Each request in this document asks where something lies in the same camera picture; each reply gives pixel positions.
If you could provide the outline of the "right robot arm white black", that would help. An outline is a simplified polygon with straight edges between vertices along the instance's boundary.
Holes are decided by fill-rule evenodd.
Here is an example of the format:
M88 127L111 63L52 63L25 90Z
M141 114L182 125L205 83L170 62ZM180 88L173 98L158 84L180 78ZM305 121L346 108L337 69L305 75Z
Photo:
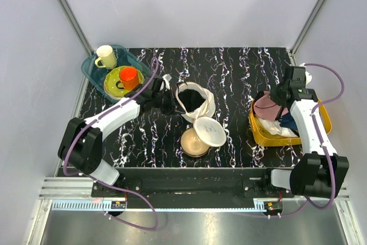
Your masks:
M291 170L273 169L260 183L263 195L273 197L281 188L306 199L333 201L349 170L349 161L339 156L328 139L315 91L306 87L305 67L288 66L270 98L293 117L301 140L303 157Z

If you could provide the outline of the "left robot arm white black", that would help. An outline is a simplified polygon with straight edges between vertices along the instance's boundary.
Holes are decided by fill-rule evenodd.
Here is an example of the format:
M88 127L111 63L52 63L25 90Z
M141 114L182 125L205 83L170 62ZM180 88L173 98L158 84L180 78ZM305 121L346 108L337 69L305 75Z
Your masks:
M169 86L171 76L150 78L107 110L87 119L71 119L65 130L58 157L64 166L104 183L104 190L112 197L119 196L124 183L120 173L102 157L103 141L125 123L153 108L172 114L174 95Z

